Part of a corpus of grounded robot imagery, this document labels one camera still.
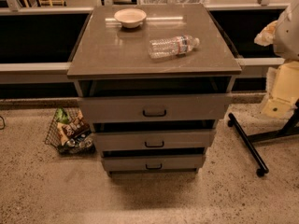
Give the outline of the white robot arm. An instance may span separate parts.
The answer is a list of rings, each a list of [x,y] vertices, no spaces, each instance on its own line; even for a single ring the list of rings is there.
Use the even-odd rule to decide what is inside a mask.
[[[263,115],[282,118],[299,99],[299,0],[293,0],[276,21],[266,25],[254,43],[272,45],[274,53],[284,59],[278,69],[268,69],[261,108]]]

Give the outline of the black wheeled robot base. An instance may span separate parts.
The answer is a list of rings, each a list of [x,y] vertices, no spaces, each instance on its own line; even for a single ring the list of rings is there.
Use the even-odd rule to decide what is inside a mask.
[[[266,133],[257,133],[253,135],[246,135],[244,130],[242,129],[241,125],[237,121],[236,117],[233,113],[230,113],[228,115],[229,120],[227,122],[227,125],[229,127],[235,127],[237,133],[243,140],[244,144],[248,148],[250,154],[256,160],[259,167],[256,170],[256,175],[258,177],[263,177],[266,174],[269,173],[269,169],[266,166],[265,162],[263,161],[262,157],[256,150],[255,146],[253,145],[256,142],[262,142],[267,140],[273,140],[277,138],[287,137],[291,135],[297,135],[299,134],[299,102],[295,103],[295,109],[292,113],[292,116],[289,118],[289,120],[286,122],[286,124],[280,129],[272,132],[266,132]]]

